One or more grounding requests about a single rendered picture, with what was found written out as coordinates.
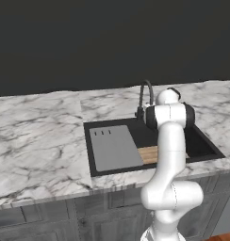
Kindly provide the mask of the grey sink drainboard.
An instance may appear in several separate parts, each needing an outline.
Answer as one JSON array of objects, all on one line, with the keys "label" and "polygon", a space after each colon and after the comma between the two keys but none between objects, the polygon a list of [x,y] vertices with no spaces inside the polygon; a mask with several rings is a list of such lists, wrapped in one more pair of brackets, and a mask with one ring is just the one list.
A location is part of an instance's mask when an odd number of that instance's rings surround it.
[{"label": "grey sink drainboard", "polygon": [[126,125],[90,129],[97,171],[127,169],[143,165],[137,146]]}]

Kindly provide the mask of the black sink basin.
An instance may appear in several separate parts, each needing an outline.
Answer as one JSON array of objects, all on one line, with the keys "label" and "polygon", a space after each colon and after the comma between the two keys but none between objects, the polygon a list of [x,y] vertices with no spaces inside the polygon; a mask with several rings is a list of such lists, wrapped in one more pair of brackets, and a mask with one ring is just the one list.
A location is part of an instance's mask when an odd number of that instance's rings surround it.
[{"label": "black sink basin", "polygon": [[[154,169],[156,167],[156,163],[153,163],[126,169],[110,169],[104,171],[97,170],[90,139],[90,129],[119,125],[126,125],[128,127],[128,130],[131,136],[133,137],[135,145],[138,149],[148,148],[157,145],[157,131],[153,132],[152,130],[147,128],[143,122],[138,121],[135,118],[85,122],[84,132],[86,138],[91,177],[124,173],[136,170]],[[205,134],[196,125],[193,125],[189,129],[185,129],[184,134],[186,140],[186,153],[188,155],[186,159],[187,163],[190,164],[206,160],[224,158],[224,154],[211,142],[211,140],[208,137],[205,136]]]}]

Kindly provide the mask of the wooden cutting board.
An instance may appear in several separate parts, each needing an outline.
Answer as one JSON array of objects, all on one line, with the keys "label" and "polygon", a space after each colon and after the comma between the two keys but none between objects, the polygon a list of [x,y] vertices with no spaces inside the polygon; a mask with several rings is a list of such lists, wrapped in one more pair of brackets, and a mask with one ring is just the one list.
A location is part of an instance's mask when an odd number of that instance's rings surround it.
[{"label": "wooden cutting board", "polygon": [[138,148],[143,164],[154,164],[165,162],[166,164],[172,161],[185,161],[189,158],[186,152],[166,151],[162,152],[157,146]]}]

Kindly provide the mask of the grey cabinet run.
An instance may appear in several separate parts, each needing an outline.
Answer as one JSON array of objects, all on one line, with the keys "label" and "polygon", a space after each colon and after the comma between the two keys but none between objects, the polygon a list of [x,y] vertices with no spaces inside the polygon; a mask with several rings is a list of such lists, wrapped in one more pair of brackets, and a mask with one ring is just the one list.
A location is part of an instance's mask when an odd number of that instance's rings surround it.
[{"label": "grey cabinet run", "polygon": [[[203,203],[186,213],[178,230],[187,241],[203,241],[214,231],[230,197],[230,173],[199,178]],[[0,241],[140,241],[152,213],[140,190],[0,210]]]}]

